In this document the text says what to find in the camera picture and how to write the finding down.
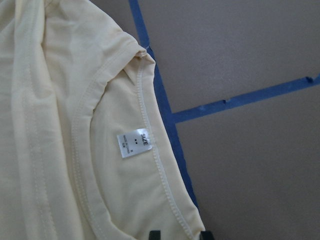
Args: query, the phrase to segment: fabric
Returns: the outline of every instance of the fabric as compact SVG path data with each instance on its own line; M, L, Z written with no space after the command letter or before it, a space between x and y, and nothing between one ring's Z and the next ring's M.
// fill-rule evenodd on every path
M0 239L199 239L154 67L88 0L0 1ZM152 150L122 158L141 128Z

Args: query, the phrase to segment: seam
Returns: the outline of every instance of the seam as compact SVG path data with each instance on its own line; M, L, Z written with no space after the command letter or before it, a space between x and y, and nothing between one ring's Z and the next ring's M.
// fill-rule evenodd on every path
M35 5L33 5L33 9L32 9L32 13L35 13ZM32 28L32 26L34 26L34 23L35 23L35 16L36 14L33 14L32 15L32 21L31 21L31 26L30 26L30 29ZM31 76L31 61L30 61L30 56L31 56L31 34L32 34L32 30L29 31L29 35L28 35L28 47L27 47L27 54L26 54L26 61L27 61L27 76L28 76L28 80L29 80L29 83L30 83L30 88L32 90L32 92L34 91L34 84L33 84L33 81L32 81L32 76ZM26 93L23 95L24 96L24 103L23 105L26 104ZM38 125L37 125L37 118L36 118L36 111L35 111L35 105L32 103L32 101L30 102L30 106L31 106L31 112L30 112L30 115L33 116L33 122L35 122L35 125L34 125L34 131L35 131L35 147L37 149L39 149L39 152L40 152L40 167L41 167L41 174L40 174L40 178L43 182L43 187L44 187L44 196L45 196L45 199L44 201L46 202L47 204L47 209L48 209L48 213L49 213L49 221L51 222L52 224L52 228L53 228L53 233L55 235L55 237L58 239L58 235L57 235L57 230L56 230L56 225L55 225L55 222L53 220L53 217L52 217L52 211L51 211L51 207L50 207L50 203L49 203L49 198L48 198L48 192L47 192L47 183L46 183L46 178L44 176L44 162L43 162L43 153L41 151L41 148L39 147L39 135L38 135ZM28 131L28 120L27 122L25 122L26 124L26 128L27 128L27 132ZM35 156L33 154L33 151L32 151L32 143L31 143L31 138L28 137L28 142L29 142L29 146L31 147L30 148L30 152L33 156L32 158L32 167L33 167L33 177L34 177L34 183L36 184L35 188L36 188L36 191L38 191L38 185L37 185L37 173L36 173L36 168L35 168ZM43 225L43 228L46 229L46 225L45 225L45 221L44 221L44 218L43 218L43 212L42 212L42 207L39 206L38 207L39 211L40 211L40 218L42 218L42 225Z
M152 127L151 127L151 124L149 121L149 117L148 117L148 113L147 113L147 109L146 109L146 105L145 105L145 101L144 101L143 85L142 85L142 78L143 78L143 72L144 72L143 69L145 66L144 63L145 63L145 60L142 58L141 64L139 66L138 74L137 74L137 93L138 93L138 100L139 100L139 104L140 104L142 118L143 118L143 121L144 121L146 128L150 131L150 133L149 133L150 140L151 140L152 145L154 146L152 148L153 158L154 158L156 166L158 168L158 172L159 172L159 175L161 178L162 186L164 188L164 192L165 192L166 198L169 202L170 208L173 212L173 215L176 217L178 223L182 226L182 228L183 228L184 232L186 233L186 235L188 236L188 238L192 240L192 239L195 239L195 237L192 234L190 226L187 224L181 211L179 210L177 203L176 203L176 201L173 197L173 194L171 192L171 189L170 189L170 186L168 183L168 179L167 179L163 164L160 159L158 146L156 145L156 141L154 138Z
M121 56L125 50L126 46L132 44L132 42L127 43L125 46L123 46L123 49L115 53L115 57L111 58L108 62L106 62L98 71L96 72L95 76L90 81L89 85L87 86L86 90L84 91L83 95L81 96L78 106L75 110L75 113L72 118L71 122L71 141L72 141L72 169L73 169L73 175L74 180L77 188L77 192L80 198L80 203L82 205L82 209L84 213L86 214L86 217L88 218L89 222L91 223L91 226L93 229L96 229L99 231L100 235L106 240L107 237L102 231L99 222L96 220L95 214L92 212L88 197L84 188L84 184L81 178L81 172L80 172L80 160L79 160L79 148L78 148L78 124L79 124L79 115L81 111L83 110L83 105L85 103L85 99L88 97L88 95L92 92L94 89L94 84L96 84L97 78L103 73L103 71L111 65L111 63L118 58L118 56Z

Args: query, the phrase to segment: garment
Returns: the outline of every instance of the garment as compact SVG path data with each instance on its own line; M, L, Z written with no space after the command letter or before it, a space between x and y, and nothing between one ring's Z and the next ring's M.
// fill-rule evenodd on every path
M0 30L0 239L199 239L146 50L88 0L2 0Z

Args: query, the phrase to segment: white tag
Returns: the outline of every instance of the white tag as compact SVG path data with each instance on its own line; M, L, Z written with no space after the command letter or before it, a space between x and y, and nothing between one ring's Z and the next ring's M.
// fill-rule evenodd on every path
M148 131L140 128L116 136L121 151L122 158L127 158L152 149Z

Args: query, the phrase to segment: blue line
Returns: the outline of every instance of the blue line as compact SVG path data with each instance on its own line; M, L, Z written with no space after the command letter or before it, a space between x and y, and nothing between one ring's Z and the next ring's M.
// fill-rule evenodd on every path
M181 123L317 85L320 85L320 75L315 79L311 77L303 77L290 82L235 96L228 100L220 100L188 110L176 112L173 114L173 118L175 123Z
M147 49L147 52L151 55L153 59L155 59L155 55L150 47L148 32L144 23L144 19L139 7L138 0L129 0L129 4L130 4L131 12L133 15L135 27L140 39L140 45L145 49ZM169 105L169 101L167 98L165 87L163 85L163 81L160 75L158 65L155 65L153 85L154 85L155 97L157 99L162 121L163 121L165 130L168 134L185 188L190 198L192 199L193 203L198 207L196 196L192 188L191 179L187 172L187 165L186 165L184 153L179 141L176 124L175 124L173 114Z

